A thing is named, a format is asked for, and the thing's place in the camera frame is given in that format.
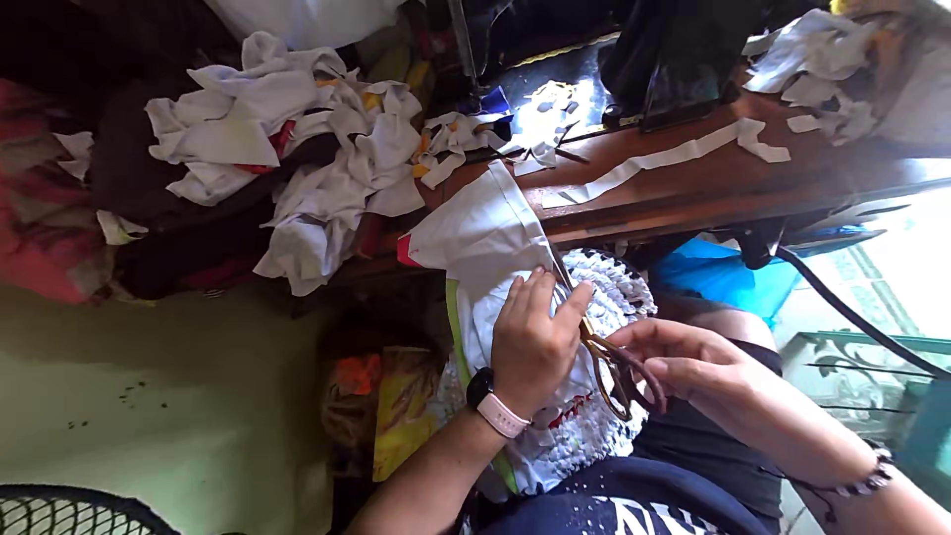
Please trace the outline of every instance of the wooden table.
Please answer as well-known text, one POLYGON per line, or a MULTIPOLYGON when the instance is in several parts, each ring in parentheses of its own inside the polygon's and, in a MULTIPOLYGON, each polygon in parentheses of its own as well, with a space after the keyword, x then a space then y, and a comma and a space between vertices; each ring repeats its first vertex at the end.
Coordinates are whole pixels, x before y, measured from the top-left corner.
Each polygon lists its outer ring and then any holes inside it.
MULTIPOLYGON (((832 147, 818 130, 800 134, 789 130, 786 118, 803 113, 781 105, 776 95, 744 91, 738 101, 720 107, 702 121, 653 133, 622 129, 565 144, 564 149, 591 162, 558 156, 557 168, 515 181, 549 239, 562 248, 615 239, 643 242, 674 232, 841 208, 951 186, 951 158, 909 157, 874 138, 832 147), (730 143, 696 160, 641 171, 588 203, 541 207, 546 192, 588 183, 627 158, 671 149, 729 125, 737 117, 766 122, 760 141, 787 147, 792 160, 768 164, 730 143)), ((485 162, 458 168, 435 190, 419 185, 427 206, 438 207, 487 168, 485 162)), ((401 266, 393 252, 396 239, 407 229, 385 231, 377 256, 348 260, 331 285, 418 269, 401 266)))

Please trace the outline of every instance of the white fabric strip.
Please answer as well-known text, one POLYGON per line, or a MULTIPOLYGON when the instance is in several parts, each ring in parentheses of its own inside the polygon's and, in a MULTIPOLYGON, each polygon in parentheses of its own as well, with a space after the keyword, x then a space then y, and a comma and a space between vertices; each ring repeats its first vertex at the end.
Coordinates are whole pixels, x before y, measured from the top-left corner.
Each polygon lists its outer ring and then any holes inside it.
POLYGON ((771 147, 759 141, 759 133, 765 127, 766 123, 762 121, 742 117, 732 125, 718 129, 700 139, 691 139, 673 149, 628 158, 621 165, 582 188, 548 193, 542 197, 541 207, 558 208, 587 203, 605 191, 624 184, 641 169, 662 168, 694 160, 710 154, 734 139, 740 147, 756 154, 770 164, 788 162, 790 160, 788 149, 785 147, 771 147))

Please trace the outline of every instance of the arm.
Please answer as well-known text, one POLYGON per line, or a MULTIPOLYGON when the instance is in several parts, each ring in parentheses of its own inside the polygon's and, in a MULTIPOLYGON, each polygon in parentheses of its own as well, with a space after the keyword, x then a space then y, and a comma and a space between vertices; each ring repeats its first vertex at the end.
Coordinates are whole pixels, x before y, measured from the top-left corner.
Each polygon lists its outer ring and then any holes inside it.
MULTIPOLYGON (((786 475, 815 486, 851 484, 876 464, 871 447, 802 392, 722 336, 663 320, 636 322, 609 340, 644 359, 670 394, 690 402, 786 475)), ((951 514, 902 474, 871 496, 822 493, 827 506, 796 487, 826 533, 951 534, 951 514)))
MULTIPOLYGON (((541 268, 515 277, 493 330, 495 395, 529 420, 571 371, 578 323, 591 300, 580 285, 554 317, 554 276, 541 268)), ((476 478, 508 439, 463 408, 416 451, 360 510, 349 534, 441 533, 453 525, 476 478)))

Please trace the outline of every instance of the person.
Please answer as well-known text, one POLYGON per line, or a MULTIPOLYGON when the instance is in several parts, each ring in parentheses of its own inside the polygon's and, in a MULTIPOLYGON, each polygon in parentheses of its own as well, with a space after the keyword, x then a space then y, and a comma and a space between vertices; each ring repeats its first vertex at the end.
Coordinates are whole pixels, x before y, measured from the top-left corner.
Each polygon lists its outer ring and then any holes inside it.
MULTIPOLYGON (((582 283, 552 316, 554 286, 541 268, 527 281, 516 277, 495 323, 495 395, 523 419, 570 371, 592 295, 582 283)), ((667 308, 684 312, 687 305, 667 308)), ((686 316, 686 323, 640 320, 609 337, 642 359, 672 396, 668 413, 644 424, 634 453, 582 469, 548 493, 514 497, 511 510, 475 526, 478 532, 775 534, 785 474, 826 533, 951 534, 951 515, 893 466, 888 485, 869 495, 808 490, 864 481, 881 458, 777 374, 779 356, 758 318, 721 307, 694 307, 686 316)), ((462 409, 384 483, 347 532, 448 532, 508 440, 479 412, 462 409)))

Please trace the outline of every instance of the black cable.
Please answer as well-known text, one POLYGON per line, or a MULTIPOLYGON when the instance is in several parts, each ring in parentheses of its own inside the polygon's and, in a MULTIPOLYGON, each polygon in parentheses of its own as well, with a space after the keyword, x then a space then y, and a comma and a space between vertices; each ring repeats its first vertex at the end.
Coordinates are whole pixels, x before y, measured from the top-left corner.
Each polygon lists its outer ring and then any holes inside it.
POLYGON ((796 268, 797 271, 802 273, 803 277, 812 285, 812 287, 817 292, 819 292, 819 295, 823 296, 823 299, 832 305, 833 308, 838 310, 840 314, 845 316, 845 319, 855 324, 855 326, 860 328, 862 332, 871 337, 872 340, 878 342, 882 345, 882 347, 885 347, 896 355, 902 357, 909 363, 931 373, 934 375, 935 379, 942 379, 944 381, 951 380, 951 372, 942 367, 935 366, 924 360, 922 357, 919 357, 915 353, 912 353, 910 349, 899 344, 894 338, 875 328, 875 326, 868 323, 865 318, 857 314, 855 310, 849 308, 848 305, 843 303, 843 301, 839 299, 839 297, 836 296, 836 294, 833 293, 832 290, 830 290, 828 286, 826 286, 819 279, 819 277, 817 277, 816 274, 813 273, 811 269, 809 269, 808 266, 805 265, 805 262, 803 262, 801 258, 796 256, 796 253, 783 246, 779 246, 776 248, 776 257, 792 264, 792 266, 796 268))

